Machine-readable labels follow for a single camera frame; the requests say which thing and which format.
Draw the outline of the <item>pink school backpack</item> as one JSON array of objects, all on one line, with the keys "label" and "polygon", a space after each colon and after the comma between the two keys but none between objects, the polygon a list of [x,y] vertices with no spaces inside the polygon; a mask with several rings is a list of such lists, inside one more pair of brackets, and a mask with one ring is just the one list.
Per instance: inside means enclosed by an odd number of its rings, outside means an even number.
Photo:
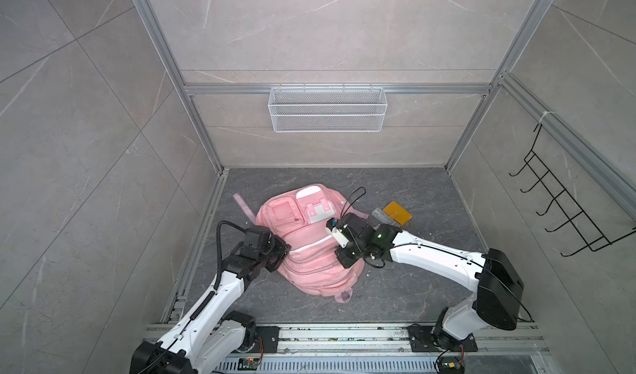
[{"label": "pink school backpack", "polygon": [[345,212],[347,200],[321,184],[270,198],[254,213],[239,194],[233,198],[251,223],[269,228],[291,247],[278,272],[307,294],[333,297],[346,304],[364,269],[362,261],[344,267],[336,256],[341,245],[331,236],[327,223]]}]

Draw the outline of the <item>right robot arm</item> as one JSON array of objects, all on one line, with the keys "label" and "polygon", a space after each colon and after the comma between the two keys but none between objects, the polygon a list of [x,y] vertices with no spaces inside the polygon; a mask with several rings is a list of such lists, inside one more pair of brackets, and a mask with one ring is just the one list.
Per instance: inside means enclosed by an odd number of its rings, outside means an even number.
[{"label": "right robot arm", "polygon": [[524,285],[502,251],[458,250],[386,223],[373,227],[354,213],[329,219],[326,229],[339,244],[336,257],[345,268],[359,260],[405,264],[445,277],[470,291],[460,304],[443,309],[438,316],[431,332],[436,347],[458,351],[477,330],[490,326],[514,331],[518,327]]}]

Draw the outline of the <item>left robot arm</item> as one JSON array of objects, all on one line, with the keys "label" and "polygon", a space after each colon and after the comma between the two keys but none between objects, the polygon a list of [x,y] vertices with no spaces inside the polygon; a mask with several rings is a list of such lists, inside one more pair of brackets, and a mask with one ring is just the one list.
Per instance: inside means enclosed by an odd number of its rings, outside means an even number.
[{"label": "left robot arm", "polygon": [[229,312],[262,270],[276,271],[291,247],[269,228],[242,228],[222,220],[216,231],[217,271],[185,317],[132,354],[131,373],[212,373],[234,351],[256,344],[254,317]]}]

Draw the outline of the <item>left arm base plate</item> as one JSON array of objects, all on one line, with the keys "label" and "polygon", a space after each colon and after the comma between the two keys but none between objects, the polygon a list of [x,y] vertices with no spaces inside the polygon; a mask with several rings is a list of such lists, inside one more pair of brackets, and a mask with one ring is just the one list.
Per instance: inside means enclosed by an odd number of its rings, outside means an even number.
[{"label": "left arm base plate", "polygon": [[281,328],[278,326],[256,326],[248,329],[248,353],[276,353],[280,340]]}]

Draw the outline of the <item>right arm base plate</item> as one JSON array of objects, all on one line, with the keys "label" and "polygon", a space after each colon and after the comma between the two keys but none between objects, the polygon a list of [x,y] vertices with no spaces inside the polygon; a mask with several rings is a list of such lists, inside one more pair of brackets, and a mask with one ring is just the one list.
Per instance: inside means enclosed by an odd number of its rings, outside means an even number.
[{"label": "right arm base plate", "polygon": [[435,326],[412,324],[406,327],[413,352],[477,352],[473,334],[458,341]]}]

